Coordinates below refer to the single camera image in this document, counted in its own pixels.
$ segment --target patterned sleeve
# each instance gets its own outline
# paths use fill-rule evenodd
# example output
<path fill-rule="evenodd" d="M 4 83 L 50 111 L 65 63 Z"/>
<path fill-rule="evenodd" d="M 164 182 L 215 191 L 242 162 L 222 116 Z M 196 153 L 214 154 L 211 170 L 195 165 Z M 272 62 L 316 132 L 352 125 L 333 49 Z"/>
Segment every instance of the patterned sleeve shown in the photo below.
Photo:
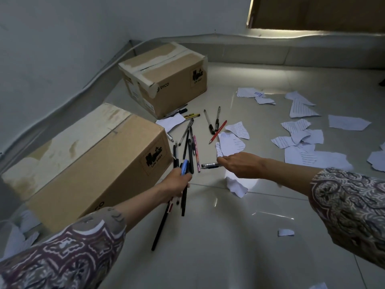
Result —
<path fill-rule="evenodd" d="M 335 244 L 385 269 L 385 180 L 327 168 L 309 201 Z"/>
<path fill-rule="evenodd" d="M 0 283 L 3 288 L 97 288 L 122 249 L 125 229 L 123 216 L 113 208 L 88 214 L 0 262 Z"/>

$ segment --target red pen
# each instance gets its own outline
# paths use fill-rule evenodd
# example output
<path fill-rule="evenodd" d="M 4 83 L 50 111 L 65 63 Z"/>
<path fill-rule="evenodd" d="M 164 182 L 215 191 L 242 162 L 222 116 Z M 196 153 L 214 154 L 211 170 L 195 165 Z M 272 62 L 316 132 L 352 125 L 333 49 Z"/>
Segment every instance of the red pen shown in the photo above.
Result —
<path fill-rule="evenodd" d="M 227 123 L 227 120 L 225 120 L 223 122 L 223 124 L 221 125 L 221 127 L 218 129 L 218 131 L 215 133 L 215 135 L 211 138 L 209 144 L 215 139 L 216 136 L 218 136 L 219 132 L 222 131 L 222 128 L 224 127 L 224 125 Z"/>

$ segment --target cardboard box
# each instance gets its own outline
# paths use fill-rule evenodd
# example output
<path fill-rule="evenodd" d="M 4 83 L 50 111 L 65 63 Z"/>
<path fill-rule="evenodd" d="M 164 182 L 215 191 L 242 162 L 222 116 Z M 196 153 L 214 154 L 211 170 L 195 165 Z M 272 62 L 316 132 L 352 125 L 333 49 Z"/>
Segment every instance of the cardboard box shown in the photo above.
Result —
<path fill-rule="evenodd" d="M 3 173 L 51 232 L 154 186 L 172 162 L 166 133 L 104 103 Z"/>
<path fill-rule="evenodd" d="M 207 57 L 177 43 L 119 63 L 130 96 L 158 119 L 207 90 Z"/>

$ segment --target hand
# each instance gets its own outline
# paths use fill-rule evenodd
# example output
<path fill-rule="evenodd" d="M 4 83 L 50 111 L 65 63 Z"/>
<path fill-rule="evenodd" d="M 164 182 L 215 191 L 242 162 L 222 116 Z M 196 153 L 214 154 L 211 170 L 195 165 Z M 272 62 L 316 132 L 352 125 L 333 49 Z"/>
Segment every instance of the hand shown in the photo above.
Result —
<path fill-rule="evenodd" d="M 162 203 L 167 203 L 174 196 L 181 197 L 184 188 L 190 185 L 189 181 L 193 176 L 190 173 L 183 176 L 181 174 L 182 170 L 179 167 L 174 168 L 159 184 Z"/>
<path fill-rule="evenodd" d="M 217 161 L 238 178 L 263 178 L 264 158 L 257 155 L 239 152 L 230 156 L 218 157 Z"/>

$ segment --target pink pen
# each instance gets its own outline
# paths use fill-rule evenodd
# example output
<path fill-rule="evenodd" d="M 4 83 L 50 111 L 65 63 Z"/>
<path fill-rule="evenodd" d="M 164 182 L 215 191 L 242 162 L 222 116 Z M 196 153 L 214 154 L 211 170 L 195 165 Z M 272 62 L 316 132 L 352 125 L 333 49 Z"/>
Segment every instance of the pink pen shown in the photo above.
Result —
<path fill-rule="evenodd" d="M 194 135 L 194 144 L 195 144 L 196 166 L 198 167 L 198 172 L 200 172 L 201 171 L 201 166 L 199 165 L 198 145 L 196 144 L 196 137 L 195 137 L 195 135 Z"/>

